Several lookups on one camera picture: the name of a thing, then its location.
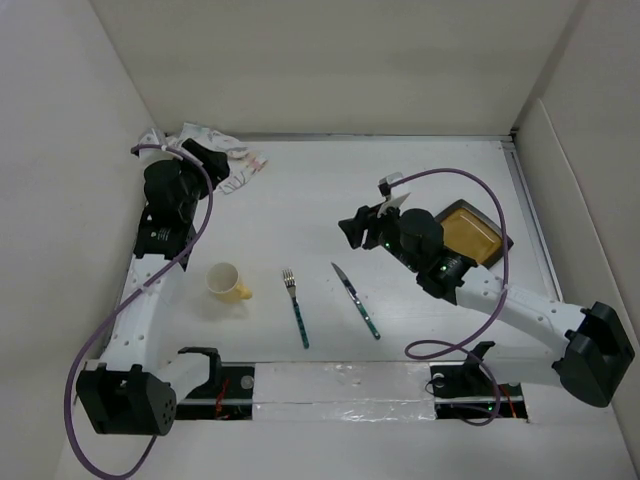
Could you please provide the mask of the floral patterned cloth placemat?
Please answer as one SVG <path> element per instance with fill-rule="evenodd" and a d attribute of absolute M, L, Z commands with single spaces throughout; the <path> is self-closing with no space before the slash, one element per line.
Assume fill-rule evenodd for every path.
<path fill-rule="evenodd" d="M 195 141 L 209 151 L 227 156 L 230 175 L 216 187 L 215 193 L 218 196 L 230 195 L 244 187 L 268 162 L 262 152 L 250 148 L 237 138 L 189 122 L 185 122 L 181 131 L 176 134 L 165 134 L 157 128 L 149 128 L 138 138 L 138 143 L 185 149 L 188 140 Z"/>

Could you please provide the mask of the fork with teal handle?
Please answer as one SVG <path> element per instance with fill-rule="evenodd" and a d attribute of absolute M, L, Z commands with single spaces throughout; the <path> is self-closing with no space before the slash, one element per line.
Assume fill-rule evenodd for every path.
<path fill-rule="evenodd" d="M 296 317 L 296 322 L 298 326 L 298 330 L 300 333 L 302 345 L 304 349 L 310 348 L 310 342 L 308 338 L 308 334 L 306 331 L 306 327 L 304 324 L 304 320 L 301 314 L 300 305 L 297 299 L 297 285 L 296 280 L 291 269 L 284 269 L 282 271 L 282 278 L 285 285 L 285 288 L 290 296 L 293 311 Z"/>

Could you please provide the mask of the yellow ceramic mug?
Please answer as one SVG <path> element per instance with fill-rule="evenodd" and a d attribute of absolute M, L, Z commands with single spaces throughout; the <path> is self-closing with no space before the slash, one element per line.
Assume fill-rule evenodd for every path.
<path fill-rule="evenodd" d="M 253 297 L 253 292 L 244 284 L 233 264 L 222 262 L 213 265 L 205 280 L 209 292 L 223 303 L 235 304 Z"/>

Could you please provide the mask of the square black yellow plate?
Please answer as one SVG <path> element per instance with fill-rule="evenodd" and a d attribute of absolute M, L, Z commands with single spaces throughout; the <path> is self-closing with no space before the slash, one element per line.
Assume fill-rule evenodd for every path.
<path fill-rule="evenodd" d="M 486 214 L 459 199 L 435 216 L 444 245 L 490 269 L 504 257 L 501 228 Z"/>

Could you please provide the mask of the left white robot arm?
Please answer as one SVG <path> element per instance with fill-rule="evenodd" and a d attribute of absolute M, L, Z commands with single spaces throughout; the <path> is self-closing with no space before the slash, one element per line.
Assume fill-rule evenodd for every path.
<path fill-rule="evenodd" d="M 212 396 L 222 387 L 222 365 L 212 347 L 183 347 L 160 361 L 172 299 L 187 269 L 197 206 L 228 178 L 227 156 L 187 139 L 176 154 L 144 169 L 145 206 L 123 289 L 123 309 L 95 368 L 79 374 L 76 392 L 101 435 L 164 436 L 178 404 L 196 391 Z"/>

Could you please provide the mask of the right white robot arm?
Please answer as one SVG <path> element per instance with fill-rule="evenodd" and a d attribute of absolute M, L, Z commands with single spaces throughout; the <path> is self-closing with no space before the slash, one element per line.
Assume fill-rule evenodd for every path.
<path fill-rule="evenodd" d="M 433 367 L 437 397 L 478 397 L 492 394 L 496 384 L 537 383 L 561 387 L 593 407 L 611 403 L 635 352 L 610 306 L 564 304 L 506 285 L 472 258 L 448 248 L 442 225 L 423 209 L 363 206 L 338 226 L 354 249 L 383 247 L 415 273 L 430 296 L 496 314 L 546 347 L 539 356 L 509 356 L 494 342 L 480 341 L 464 361 Z"/>

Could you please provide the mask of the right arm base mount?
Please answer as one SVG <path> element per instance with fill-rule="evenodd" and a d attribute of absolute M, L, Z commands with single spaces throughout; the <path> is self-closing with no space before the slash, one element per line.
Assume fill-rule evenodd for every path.
<path fill-rule="evenodd" d="M 425 391 L 434 398 L 437 420 L 456 419 L 477 424 L 493 414 L 497 419 L 528 419 L 521 386 L 499 384 L 497 400 L 489 376 L 469 356 L 458 362 L 432 363 L 430 371 L 431 379 Z"/>

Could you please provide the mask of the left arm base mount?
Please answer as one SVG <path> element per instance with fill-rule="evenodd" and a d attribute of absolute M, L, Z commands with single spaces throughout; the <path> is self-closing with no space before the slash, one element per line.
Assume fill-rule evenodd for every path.
<path fill-rule="evenodd" d="M 192 390 L 177 406 L 177 420 L 245 421 L 252 419 L 254 363 L 223 363 L 209 347 L 185 347 L 179 354 L 208 358 L 210 378 Z"/>

